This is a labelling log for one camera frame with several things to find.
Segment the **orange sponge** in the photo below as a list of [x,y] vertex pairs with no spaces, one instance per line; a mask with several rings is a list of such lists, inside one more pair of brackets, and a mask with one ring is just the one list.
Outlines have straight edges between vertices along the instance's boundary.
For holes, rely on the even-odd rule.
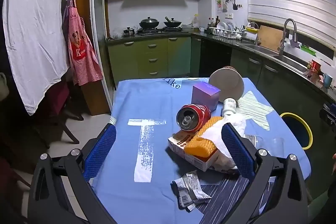
[[222,117],[210,118],[184,147],[185,153],[202,158],[210,157],[217,148],[211,140],[205,139],[203,134],[207,129],[211,128],[216,122],[222,119]]

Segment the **green lower cabinets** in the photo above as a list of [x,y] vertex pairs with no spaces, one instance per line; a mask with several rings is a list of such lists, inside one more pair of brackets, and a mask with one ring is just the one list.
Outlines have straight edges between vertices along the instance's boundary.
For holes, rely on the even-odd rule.
[[324,104],[334,103],[335,94],[310,76],[234,40],[208,34],[183,36],[136,36],[108,41],[115,83],[128,79],[208,77],[226,65],[250,79],[279,113],[294,113],[309,125],[313,144],[307,150],[311,175],[309,192],[318,196],[332,182],[335,130],[330,116],[320,117]]

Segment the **red checkered apron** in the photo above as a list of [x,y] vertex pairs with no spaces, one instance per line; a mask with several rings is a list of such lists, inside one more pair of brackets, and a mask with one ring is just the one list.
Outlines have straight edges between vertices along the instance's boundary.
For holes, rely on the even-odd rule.
[[68,45],[70,68],[74,84],[80,86],[102,80],[96,53],[79,15],[76,0],[65,0],[63,34]]

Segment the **yellow rimmed trash bin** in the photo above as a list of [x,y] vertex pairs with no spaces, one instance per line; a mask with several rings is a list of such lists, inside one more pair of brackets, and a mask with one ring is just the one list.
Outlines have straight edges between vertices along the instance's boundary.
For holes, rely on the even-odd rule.
[[308,150],[313,144],[313,133],[309,125],[300,116],[285,112],[280,115],[291,130],[303,150]]

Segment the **steel sink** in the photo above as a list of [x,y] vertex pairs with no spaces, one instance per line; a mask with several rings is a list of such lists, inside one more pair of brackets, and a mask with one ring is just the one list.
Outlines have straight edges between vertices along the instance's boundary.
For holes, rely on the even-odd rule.
[[290,66],[291,68],[293,68],[294,70],[300,73],[305,73],[307,71],[307,66],[304,66],[301,63],[298,63],[297,61],[290,59],[289,57],[279,55],[276,51],[270,50],[268,48],[264,48],[262,46],[252,45],[252,44],[243,44],[243,47],[254,50],[257,53],[264,53],[282,62],[283,64]]

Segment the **red soda can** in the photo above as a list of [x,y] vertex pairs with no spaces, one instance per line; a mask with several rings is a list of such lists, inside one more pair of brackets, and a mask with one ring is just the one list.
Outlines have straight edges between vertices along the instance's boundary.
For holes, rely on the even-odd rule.
[[177,112],[176,121],[181,130],[195,133],[199,131],[211,118],[211,112],[207,106],[198,104],[184,105]]

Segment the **blue tablecloth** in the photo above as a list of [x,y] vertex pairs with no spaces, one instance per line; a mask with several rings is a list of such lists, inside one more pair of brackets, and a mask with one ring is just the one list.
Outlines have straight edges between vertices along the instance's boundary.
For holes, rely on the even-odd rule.
[[171,182],[195,168],[171,151],[177,112],[191,102],[200,79],[136,79],[118,84],[112,116],[116,141],[93,188],[118,223],[220,223],[248,181],[214,170],[198,172],[211,196],[193,211],[180,209]]

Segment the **purple box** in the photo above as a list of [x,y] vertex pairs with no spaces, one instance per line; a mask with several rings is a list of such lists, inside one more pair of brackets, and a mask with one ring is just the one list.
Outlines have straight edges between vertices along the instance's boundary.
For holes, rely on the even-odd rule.
[[193,86],[191,103],[207,106],[211,112],[217,109],[221,90],[205,82]]

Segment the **clear plastic cup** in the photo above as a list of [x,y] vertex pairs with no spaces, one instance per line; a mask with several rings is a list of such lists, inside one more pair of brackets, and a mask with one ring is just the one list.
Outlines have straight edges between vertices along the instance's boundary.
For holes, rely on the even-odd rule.
[[248,139],[256,149],[265,149],[270,155],[275,157],[285,157],[283,138],[263,139],[261,136],[247,134],[245,134],[244,137]]

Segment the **black wok with lid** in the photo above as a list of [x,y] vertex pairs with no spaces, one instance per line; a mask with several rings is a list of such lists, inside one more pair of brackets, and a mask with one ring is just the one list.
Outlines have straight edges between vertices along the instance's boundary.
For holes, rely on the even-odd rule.
[[155,29],[159,26],[159,21],[148,16],[139,23],[140,27],[143,29]]

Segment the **silver wrapper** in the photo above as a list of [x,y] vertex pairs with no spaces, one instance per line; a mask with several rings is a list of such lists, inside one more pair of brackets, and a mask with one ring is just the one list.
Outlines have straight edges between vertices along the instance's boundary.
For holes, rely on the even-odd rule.
[[208,203],[212,199],[202,190],[196,170],[187,172],[181,178],[173,180],[171,186],[177,196],[178,206],[187,211],[192,211],[198,205]]

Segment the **teal mug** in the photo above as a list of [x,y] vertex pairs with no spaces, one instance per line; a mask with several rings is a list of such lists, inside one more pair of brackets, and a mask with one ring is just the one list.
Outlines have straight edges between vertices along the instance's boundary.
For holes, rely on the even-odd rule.
[[323,74],[323,87],[328,89],[331,86],[333,78],[329,76],[327,73]]

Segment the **wooden cutting board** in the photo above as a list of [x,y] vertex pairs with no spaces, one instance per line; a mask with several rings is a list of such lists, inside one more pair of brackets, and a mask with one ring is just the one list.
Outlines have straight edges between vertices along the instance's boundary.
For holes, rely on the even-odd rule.
[[282,35],[283,31],[281,30],[272,27],[261,26],[257,33],[257,45],[278,52]]

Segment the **white plastic bag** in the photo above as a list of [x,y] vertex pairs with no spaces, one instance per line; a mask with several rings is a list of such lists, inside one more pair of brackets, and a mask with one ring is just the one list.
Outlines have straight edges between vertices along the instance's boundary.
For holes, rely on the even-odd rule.
[[202,139],[211,141],[219,150],[218,157],[211,166],[212,169],[221,173],[237,170],[229,151],[229,147],[234,144],[235,136],[231,131],[236,131],[241,137],[245,137],[246,124],[243,114],[225,115],[201,134]]

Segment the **white hanging cloth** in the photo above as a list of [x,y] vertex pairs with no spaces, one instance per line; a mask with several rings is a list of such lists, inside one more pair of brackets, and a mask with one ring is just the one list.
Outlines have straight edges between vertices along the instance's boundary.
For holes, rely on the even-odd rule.
[[61,8],[62,0],[3,0],[6,50],[29,115],[70,67]]

